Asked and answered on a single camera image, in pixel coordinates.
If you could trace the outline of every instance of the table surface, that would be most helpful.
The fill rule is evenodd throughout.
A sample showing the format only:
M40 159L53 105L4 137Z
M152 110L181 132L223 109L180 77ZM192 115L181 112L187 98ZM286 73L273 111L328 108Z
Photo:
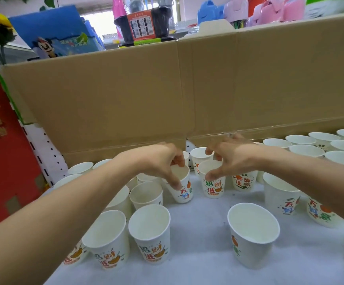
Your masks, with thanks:
M194 172L190 174L191 201L177 204L168 191L163 193L171 214L168 260L147 264L130 237L130 257L121 268L105 270L89 254L75 266L60 265L45 284L344 285L344 224L338 229L318 225L301 202L294 215L278 218L281 233L266 266L251 270L235 258L227 212L241 202L264 206L263 185L256 183L253 191L239 192L227 177L223 197L210 199Z

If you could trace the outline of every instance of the orange fruit graphic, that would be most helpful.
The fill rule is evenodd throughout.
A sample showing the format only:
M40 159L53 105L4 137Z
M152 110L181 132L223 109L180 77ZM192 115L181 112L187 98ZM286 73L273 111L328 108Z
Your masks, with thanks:
M156 258L162 257L163 254L164 254L164 252L165 252L165 249L161 250L159 253L156 253L154 256L155 256Z
M74 252L72 255L71 255L71 258L74 259L74 258L77 258L78 256L80 256L82 253L82 248L80 248L79 250L77 250L76 252Z
M110 261L108 261L109 264L115 264L119 261L119 259L121 258L121 256L117 256L114 259L111 259Z
M320 205L320 208L322 211L324 211L325 213L331 213L331 210L329 208L327 208L326 206L324 205Z
M233 240L234 245L238 247L238 242L233 235L231 235L231 239Z

